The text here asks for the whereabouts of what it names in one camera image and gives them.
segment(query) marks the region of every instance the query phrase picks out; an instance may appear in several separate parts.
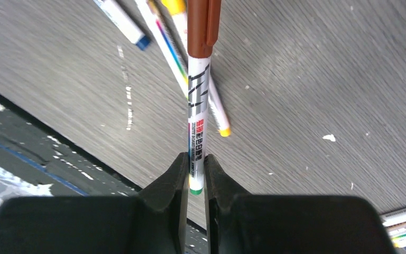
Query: gray table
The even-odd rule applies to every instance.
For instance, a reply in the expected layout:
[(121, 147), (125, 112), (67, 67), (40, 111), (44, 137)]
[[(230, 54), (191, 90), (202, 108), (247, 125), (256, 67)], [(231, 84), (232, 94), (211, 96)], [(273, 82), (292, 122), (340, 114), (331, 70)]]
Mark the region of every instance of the gray table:
[[(406, 205), (406, 0), (224, 0), (219, 37), (233, 134), (212, 124), (208, 146), (232, 177), (254, 193)], [(138, 50), (91, 0), (0, 0), (0, 93), (141, 187), (187, 149), (186, 102), (158, 46)], [(190, 197), (204, 226), (203, 210)]]

